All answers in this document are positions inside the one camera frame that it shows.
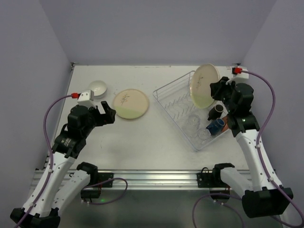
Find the cream plate orange patch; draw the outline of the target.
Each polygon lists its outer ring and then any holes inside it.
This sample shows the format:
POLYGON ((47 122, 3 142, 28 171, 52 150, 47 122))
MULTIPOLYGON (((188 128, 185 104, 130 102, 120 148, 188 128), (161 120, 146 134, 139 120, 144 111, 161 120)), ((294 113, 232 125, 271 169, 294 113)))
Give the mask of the cream plate orange patch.
POLYGON ((212 66, 214 68, 214 72, 215 72, 215 75, 216 75, 216 82, 218 82, 221 79, 220 73, 218 71, 218 68, 215 65, 212 65, 212 66))

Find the black mug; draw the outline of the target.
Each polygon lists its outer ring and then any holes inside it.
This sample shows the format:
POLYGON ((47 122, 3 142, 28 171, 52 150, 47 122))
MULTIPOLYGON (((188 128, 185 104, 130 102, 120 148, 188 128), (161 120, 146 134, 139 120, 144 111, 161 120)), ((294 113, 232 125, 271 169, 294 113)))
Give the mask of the black mug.
POLYGON ((215 105, 208 113, 208 121, 216 120, 220 118, 224 111, 224 107, 222 105, 215 105))

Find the cream plate green patch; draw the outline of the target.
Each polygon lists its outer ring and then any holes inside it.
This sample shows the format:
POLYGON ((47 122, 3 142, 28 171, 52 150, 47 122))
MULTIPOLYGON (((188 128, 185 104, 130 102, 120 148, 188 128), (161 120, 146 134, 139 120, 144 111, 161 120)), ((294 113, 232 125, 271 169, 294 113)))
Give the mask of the cream plate green patch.
POLYGON ((138 89, 126 89, 115 96, 113 106, 118 116, 136 118, 147 112, 149 99, 145 93, 138 89))

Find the white ceramic bowl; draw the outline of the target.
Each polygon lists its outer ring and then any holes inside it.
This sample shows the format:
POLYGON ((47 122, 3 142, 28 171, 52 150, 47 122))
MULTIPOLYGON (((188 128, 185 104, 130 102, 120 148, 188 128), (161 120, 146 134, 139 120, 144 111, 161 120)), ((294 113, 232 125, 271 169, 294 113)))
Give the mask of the white ceramic bowl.
POLYGON ((95 99, 101 99, 107 92, 107 84, 102 80, 96 80, 88 85, 88 89, 94 92, 95 99))

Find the cream plate yellow patch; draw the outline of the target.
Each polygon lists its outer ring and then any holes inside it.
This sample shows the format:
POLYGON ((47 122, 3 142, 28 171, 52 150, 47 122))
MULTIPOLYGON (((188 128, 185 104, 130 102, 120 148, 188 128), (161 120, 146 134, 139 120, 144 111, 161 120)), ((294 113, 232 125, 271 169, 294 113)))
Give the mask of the cream plate yellow patch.
POLYGON ((145 117, 145 114, 141 115, 141 116, 138 116, 138 117, 132 117, 132 118, 125 118, 123 116, 118 116, 119 118, 121 118, 122 120, 125 120, 125 121, 136 121, 136 120, 139 120, 143 117, 145 117))

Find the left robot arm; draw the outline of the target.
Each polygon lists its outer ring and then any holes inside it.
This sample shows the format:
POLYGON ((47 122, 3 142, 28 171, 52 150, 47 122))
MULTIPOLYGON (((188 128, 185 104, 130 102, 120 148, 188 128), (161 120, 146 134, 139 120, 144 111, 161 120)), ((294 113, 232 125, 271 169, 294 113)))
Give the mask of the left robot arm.
POLYGON ((71 200, 86 186, 98 186, 98 167, 80 163, 71 179, 62 181, 75 163, 86 140, 96 127, 115 122, 116 111, 106 101, 101 102, 104 113, 98 107, 74 106, 56 137, 47 167, 29 199, 21 208, 13 209, 10 218, 20 228, 57 228, 60 216, 71 200))

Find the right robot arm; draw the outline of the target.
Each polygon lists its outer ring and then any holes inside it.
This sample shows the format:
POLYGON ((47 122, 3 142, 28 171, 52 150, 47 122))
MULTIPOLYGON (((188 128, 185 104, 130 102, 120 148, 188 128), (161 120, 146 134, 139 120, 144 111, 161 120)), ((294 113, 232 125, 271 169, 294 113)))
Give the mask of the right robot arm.
POLYGON ((232 164, 222 163, 215 165, 214 178, 234 190, 249 218, 283 214, 293 192, 283 187, 258 137, 260 127, 250 110, 253 88, 245 83, 230 82, 228 77, 210 84, 210 88, 211 97, 221 101, 228 111, 228 127, 242 149, 251 174, 251 180, 247 180, 232 164))

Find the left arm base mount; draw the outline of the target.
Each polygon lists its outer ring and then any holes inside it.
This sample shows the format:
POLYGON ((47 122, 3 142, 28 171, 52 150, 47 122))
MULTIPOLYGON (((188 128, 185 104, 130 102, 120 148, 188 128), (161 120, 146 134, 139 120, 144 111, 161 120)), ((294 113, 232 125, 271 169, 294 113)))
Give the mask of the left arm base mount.
MULTIPOLYGON (((108 179, 112 179, 113 177, 114 177, 114 173, 112 172, 99 172, 98 174, 95 175, 95 177, 93 177, 92 180, 90 180, 88 186, 101 183, 108 179)), ((113 181, 110 181, 108 183, 105 183, 104 187, 111 188, 112 185, 113 185, 113 181)), ((93 188, 81 190, 80 192, 81 199, 90 202, 92 202, 92 199, 98 199, 101 196, 102 187, 103 185, 98 185, 93 188)))

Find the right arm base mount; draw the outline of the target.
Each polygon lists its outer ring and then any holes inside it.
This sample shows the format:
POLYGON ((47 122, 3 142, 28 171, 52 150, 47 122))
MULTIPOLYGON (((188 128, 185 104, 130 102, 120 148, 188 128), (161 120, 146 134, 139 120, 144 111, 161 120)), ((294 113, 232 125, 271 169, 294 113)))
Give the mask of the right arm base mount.
POLYGON ((210 190, 210 193, 230 194, 230 187, 220 178, 220 168, 215 166, 212 170, 207 167, 202 168, 197 175, 199 188, 219 188, 220 190, 210 190))

